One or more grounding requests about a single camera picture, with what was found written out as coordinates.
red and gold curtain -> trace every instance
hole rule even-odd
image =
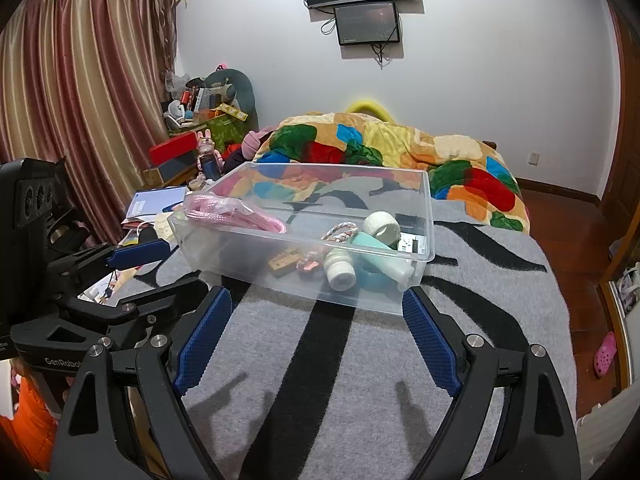
[[[120,222],[166,140],[150,0],[24,0],[0,36],[0,162],[67,157],[97,237]]]

colorful floral comforter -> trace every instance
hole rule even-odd
[[[425,170],[434,199],[462,200],[467,214],[478,221],[529,233],[516,179],[498,152],[470,137],[430,136],[365,114],[306,115],[282,121],[254,162]]]

small wooden block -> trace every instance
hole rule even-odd
[[[300,258],[302,258],[302,254],[297,249],[290,249],[276,254],[269,260],[269,268],[274,276],[284,276],[296,268],[296,263]]]

papers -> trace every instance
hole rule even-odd
[[[122,221],[122,225],[128,229],[135,229],[144,222],[153,224],[156,214],[168,206],[182,202],[186,192],[186,186],[137,192],[127,209],[127,217]]]

white tape roll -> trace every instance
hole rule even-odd
[[[367,216],[362,232],[390,247],[400,240],[400,224],[386,211],[376,211]]]

